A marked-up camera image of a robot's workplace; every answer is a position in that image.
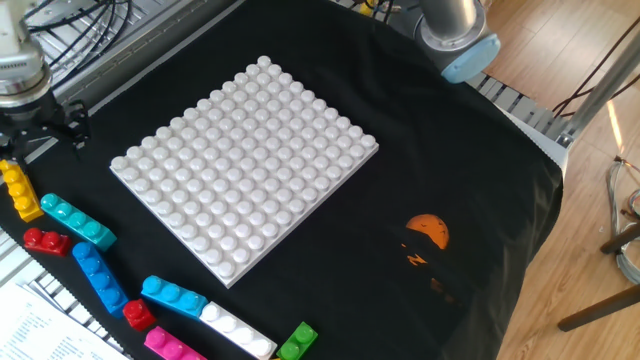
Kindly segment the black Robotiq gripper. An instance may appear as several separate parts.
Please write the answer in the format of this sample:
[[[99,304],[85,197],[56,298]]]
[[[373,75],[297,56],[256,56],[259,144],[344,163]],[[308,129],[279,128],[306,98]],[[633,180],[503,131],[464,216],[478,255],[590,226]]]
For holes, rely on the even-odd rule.
[[[64,136],[73,150],[80,150],[91,139],[89,113],[82,100],[73,100],[65,108],[52,92],[28,104],[1,108],[1,159],[11,160],[26,168],[27,135],[29,129],[64,120]]]

